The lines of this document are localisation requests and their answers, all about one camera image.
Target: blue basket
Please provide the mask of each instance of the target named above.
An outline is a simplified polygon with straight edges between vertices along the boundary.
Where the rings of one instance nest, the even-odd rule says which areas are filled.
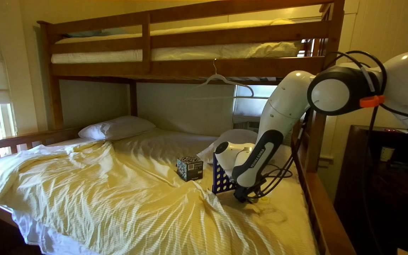
[[[214,184],[212,185],[212,192],[218,194],[235,190],[237,187],[238,185],[233,183],[229,176],[226,175],[225,170],[221,168],[214,153]]]

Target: bed frame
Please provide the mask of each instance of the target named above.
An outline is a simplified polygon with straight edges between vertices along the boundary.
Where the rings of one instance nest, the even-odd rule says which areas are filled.
[[[306,5],[321,5],[322,20],[277,26],[150,36],[150,24],[153,23]],[[11,153],[16,153],[19,149],[17,145],[25,144],[27,148],[31,148],[33,143],[34,145],[39,143],[47,145],[78,137],[80,129],[61,129],[63,111],[59,90],[60,79],[129,84],[131,114],[136,116],[137,83],[201,83],[202,81],[196,78],[214,74],[213,60],[152,61],[151,50],[154,48],[306,39],[303,49],[307,57],[304,58],[219,59],[215,64],[218,73],[227,77],[284,77],[295,70],[317,74],[324,64],[325,53],[338,49],[344,16],[343,8],[344,0],[214,1],[59,24],[39,21],[44,48],[44,64],[50,88],[53,130],[2,139],[0,148],[10,147]],[[142,37],[55,44],[66,33],[134,25],[142,26]],[[311,45],[312,39],[315,39],[314,45]],[[54,53],[134,49],[142,49],[142,62],[52,64],[50,61]],[[310,120],[303,134],[299,153],[294,160],[299,170],[299,178],[319,252],[322,255],[355,254],[333,208],[332,201],[317,175],[325,116],[313,113]],[[299,128],[296,125],[293,130],[292,147],[296,146]],[[2,207],[0,207],[0,220],[15,226],[8,210]]]

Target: yellow blanket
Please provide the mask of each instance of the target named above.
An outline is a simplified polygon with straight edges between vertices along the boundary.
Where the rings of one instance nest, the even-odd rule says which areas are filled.
[[[15,159],[0,176],[0,205],[100,254],[316,253],[296,179],[280,184],[283,194],[273,192],[282,201],[240,204],[231,192],[215,196],[209,169],[198,182],[180,180],[174,158],[155,149],[180,150],[159,139],[177,133],[159,132]]]

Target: top bunk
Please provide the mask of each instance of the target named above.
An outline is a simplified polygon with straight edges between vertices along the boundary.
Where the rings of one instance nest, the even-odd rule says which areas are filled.
[[[321,5],[320,21],[238,21],[151,31],[151,24],[156,23],[308,5]],[[212,1],[82,21],[38,23],[47,74],[58,79],[120,77],[170,82],[203,79],[217,70],[238,80],[263,77],[274,82],[291,71],[317,74],[321,70],[325,52],[338,49],[343,7],[344,0]],[[76,32],[139,25],[139,34],[67,38]],[[304,51],[304,57],[297,57],[299,50]]]

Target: orange clip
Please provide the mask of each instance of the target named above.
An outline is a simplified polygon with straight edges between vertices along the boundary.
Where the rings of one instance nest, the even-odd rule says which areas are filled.
[[[384,96],[363,97],[362,99],[360,99],[360,107],[361,108],[376,107],[384,102],[385,102]]]

